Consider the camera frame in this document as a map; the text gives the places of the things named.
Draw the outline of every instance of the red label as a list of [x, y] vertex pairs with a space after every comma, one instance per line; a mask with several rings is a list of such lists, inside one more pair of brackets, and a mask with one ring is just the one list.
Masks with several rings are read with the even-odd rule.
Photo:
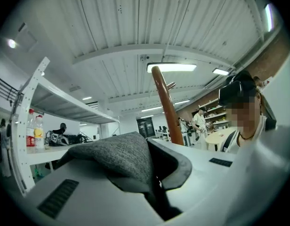
[[27, 146], [35, 146], [35, 138], [27, 136]]

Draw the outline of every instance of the wooden pole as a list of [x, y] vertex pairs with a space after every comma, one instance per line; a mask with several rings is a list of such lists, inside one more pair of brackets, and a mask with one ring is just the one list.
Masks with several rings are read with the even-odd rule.
[[171, 142], [179, 145], [184, 145], [183, 136], [177, 118], [177, 113], [175, 112], [164, 77], [158, 66], [152, 67], [151, 72], [153, 74], [153, 79], [156, 88], [158, 89], [163, 110], [165, 112]]

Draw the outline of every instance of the round table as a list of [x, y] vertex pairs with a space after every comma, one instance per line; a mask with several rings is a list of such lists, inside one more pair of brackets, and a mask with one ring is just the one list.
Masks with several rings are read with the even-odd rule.
[[216, 131], [206, 137], [206, 142], [208, 144], [214, 144], [215, 145], [215, 151], [218, 149], [218, 145], [221, 145], [224, 140], [227, 139], [227, 137], [233, 132], [236, 131], [236, 127], [229, 127], [226, 129], [222, 129], [219, 131]]

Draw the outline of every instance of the plastic bottle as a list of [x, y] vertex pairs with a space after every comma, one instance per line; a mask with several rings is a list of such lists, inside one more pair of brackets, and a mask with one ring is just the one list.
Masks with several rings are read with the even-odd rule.
[[27, 120], [27, 133], [26, 133], [26, 139], [27, 139], [27, 146], [35, 146], [35, 138], [34, 138], [34, 116], [33, 116], [34, 110], [29, 110], [28, 120]]
[[36, 116], [34, 127], [35, 146], [37, 149], [45, 148], [42, 128], [42, 115]]

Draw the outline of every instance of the gray felt cloth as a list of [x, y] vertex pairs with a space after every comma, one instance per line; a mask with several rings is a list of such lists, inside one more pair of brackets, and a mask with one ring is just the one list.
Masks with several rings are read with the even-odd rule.
[[153, 163], [148, 144], [137, 132], [72, 147], [60, 160], [61, 164], [69, 156], [85, 160], [95, 159], [104, 168], [148, 185], [153, 179]]

